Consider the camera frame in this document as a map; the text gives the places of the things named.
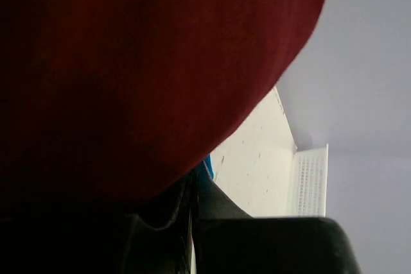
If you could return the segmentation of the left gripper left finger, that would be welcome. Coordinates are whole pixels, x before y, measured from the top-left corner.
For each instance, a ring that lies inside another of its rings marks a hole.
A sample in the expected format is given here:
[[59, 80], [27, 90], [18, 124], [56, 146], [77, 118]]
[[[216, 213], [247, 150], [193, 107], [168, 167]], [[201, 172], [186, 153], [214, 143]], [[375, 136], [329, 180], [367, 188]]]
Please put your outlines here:
[[1, 220], [1, 273], [190, 273], [192, 175], [140, 213], [27, 213]]

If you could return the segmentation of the dark red t-shirt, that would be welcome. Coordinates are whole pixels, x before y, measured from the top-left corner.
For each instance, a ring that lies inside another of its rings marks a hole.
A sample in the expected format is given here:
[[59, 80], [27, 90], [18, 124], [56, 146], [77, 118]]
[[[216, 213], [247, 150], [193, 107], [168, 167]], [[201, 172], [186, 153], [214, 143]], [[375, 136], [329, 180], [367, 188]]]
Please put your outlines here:
[[228, 138], [324, 0], [1, 0], [1, 216], [137, 212]]

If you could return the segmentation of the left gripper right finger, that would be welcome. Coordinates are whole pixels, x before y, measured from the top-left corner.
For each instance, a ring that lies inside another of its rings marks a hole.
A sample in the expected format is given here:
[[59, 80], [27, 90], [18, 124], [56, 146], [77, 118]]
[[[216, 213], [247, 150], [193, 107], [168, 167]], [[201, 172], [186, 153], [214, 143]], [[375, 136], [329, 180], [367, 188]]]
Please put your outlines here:
[[346, 233], [324, 217], [252, 218], [197, 169], [197, 273], [360, 273]]

